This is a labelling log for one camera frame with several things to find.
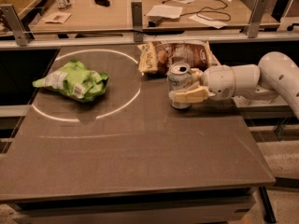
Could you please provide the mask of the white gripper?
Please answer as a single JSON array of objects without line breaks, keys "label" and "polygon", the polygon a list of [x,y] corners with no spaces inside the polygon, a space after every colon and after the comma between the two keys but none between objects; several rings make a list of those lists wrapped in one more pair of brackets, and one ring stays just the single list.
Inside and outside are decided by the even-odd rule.
[{"label": "white gripper", "polygon": [[235,92],[235,74],[227,65],[211,66],[205,72],[192,68],[192,82],[199,82],[192,90],[170,91],[169,98],[181,104],[201,103],[208,98],[221,101],[230,99]]}]

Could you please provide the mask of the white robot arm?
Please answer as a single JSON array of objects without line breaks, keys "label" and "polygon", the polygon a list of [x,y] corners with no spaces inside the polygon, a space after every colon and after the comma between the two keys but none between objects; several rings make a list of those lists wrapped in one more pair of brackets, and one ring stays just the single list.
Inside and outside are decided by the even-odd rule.
[{"label": "white robot arm", "polygon": [[287,55],[266,53],[258,64],[213,65],[202,72],[186,63],[171,66],[167,74],[169,98],[185,108],[207,99],[222,101],[242,96],[273,100],[280,96],[299,118],[299,67]]}]

